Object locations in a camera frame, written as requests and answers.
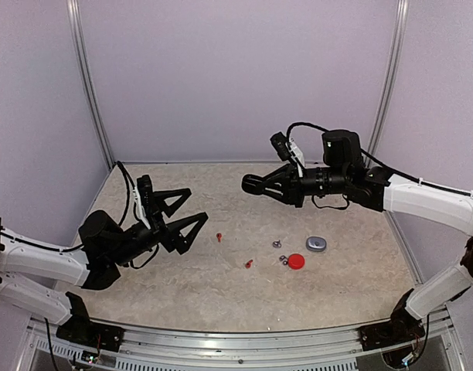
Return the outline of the black earbud charging case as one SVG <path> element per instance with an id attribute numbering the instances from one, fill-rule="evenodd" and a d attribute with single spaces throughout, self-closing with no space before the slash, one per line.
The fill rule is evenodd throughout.
<path id="1" fill-rule="evenodd" d="M 265 190 L 265 179 L 259 175 L 246 174 L 241 181 L 241 188 L 251 195 L 260 196 Z"/>

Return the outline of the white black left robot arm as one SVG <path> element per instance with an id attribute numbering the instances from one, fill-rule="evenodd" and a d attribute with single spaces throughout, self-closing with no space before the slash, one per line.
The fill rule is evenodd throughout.
<path id="1" fill-rule="evenodd" d="M 159 247 L 168 252 L 189 251 L 208 216 L 197 213 L 174 222 L 164 218 L 191 196 L 188 188 L 152 191 L 133 189 L 139 221 L 123 230 L 102 209 L 91 213 L 79 229 L 82 246 L 59 247 L 13 235 L 0 218 L 0 300 L 46 318 L 87 344 L 97 337 L 97 326 L 80 314 L 80 297 L 46 288 L 31 276 L 47 277 L 85 290 L 102 291 L 131 267 L 135 258 Z"/>

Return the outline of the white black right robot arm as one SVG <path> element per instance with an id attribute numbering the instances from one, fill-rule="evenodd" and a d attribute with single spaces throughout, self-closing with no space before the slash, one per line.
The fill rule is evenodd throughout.
<path id="1" fill-rule="evenodd" d="M 473 191 L 426 182 L 382 162 L 368 168 L 364 159 L 369 154 L 352 131 L 323 130 L 325 164 L 317 168 L 305 167 L 303 154 L 289 132 L 274 134 L 271 144 L 285 164 L 265 176 L 245 175 L 242 188 L 249 194 L 265 195 L 297 208 L 302 207 L 307 196 L 315 199 L 341 195 L 348 203 L 417 216 L 468 236 L 459 261 L 399 301 L 392 320 L 384 327 L 390 342 L 402 342 L 414 331 L 414 321 L 473 286 Z"/>

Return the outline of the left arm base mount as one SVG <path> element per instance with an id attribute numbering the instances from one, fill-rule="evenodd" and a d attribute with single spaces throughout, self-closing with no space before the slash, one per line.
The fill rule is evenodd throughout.
<path id="1" fill-rule="evenodd" d="M 58 326 L 56 337 L 99 350 L 118 352 L 124 338 L 124 329 L 92 321 L 79 295 L 67 292 L 66 297 L 71 304 L 71 317 Z"/>

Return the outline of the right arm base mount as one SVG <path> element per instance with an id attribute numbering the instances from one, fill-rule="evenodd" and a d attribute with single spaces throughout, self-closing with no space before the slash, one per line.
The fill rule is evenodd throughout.
<path id="1" fill-rule="evenodd" d="M 427 347 L 430 316 L 426 317 L 426 327 L 424 327 L 421 319 L 415 319 L 406 310 L 407 300 L 413 291 L 412 288 L 401 297 L 388 320 L 373 325 L 363 325 L 358 329 L 363 351 L 410 342 L 407 346 L 382 353 L 384 363 L 391 369 L 408 370 L 420 359 Z"/>

